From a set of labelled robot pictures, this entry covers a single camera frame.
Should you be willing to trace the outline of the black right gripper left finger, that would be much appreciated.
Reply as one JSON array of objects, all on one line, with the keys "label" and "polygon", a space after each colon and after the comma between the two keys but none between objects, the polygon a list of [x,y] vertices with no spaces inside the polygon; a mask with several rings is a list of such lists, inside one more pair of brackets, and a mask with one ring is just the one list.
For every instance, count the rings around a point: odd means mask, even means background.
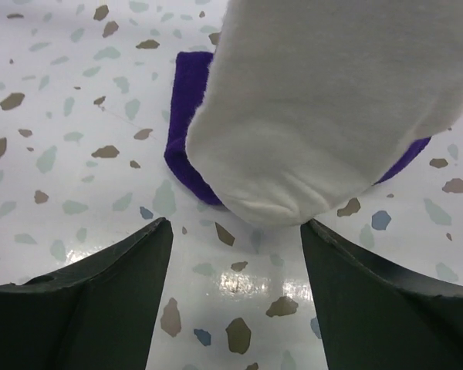
[{"label": "black right gripper left finger", "polygon": [[174,235],[160,218],[24,284],[0,285],[0,369],[143,369]]}]

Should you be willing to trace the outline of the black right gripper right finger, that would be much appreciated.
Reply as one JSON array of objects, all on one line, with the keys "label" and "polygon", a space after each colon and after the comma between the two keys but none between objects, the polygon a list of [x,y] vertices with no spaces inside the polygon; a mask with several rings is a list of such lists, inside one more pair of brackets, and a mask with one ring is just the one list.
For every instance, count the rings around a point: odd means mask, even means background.
[{"label": "black right gripper right finger", "polygon": [[463,369],[463,286],[395,264],[316,220],[300,228],[330,369]]}]

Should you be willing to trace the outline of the purple sock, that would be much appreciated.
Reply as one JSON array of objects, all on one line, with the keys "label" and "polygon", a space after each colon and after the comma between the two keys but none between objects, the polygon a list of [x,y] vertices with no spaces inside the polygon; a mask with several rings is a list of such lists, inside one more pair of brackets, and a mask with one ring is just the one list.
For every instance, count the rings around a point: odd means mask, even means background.
[{"label": "purple sock", "polygon": [[221,206],[222,200],[191,164],[187,152],[189,126],[203,102],[213,58],[213,53],[202,51],[180,52],[177,55],[164,159],[177,180],[198,200],[211,206]]}]

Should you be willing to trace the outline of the white sock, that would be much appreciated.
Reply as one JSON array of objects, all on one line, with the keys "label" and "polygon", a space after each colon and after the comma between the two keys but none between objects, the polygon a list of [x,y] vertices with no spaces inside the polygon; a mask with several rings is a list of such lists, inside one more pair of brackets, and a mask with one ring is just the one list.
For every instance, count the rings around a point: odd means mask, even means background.
[{"label": "white sock", "polygon": [[251,223],[362,194],[463,113],[463,1],[230,1],[191,165]]}]

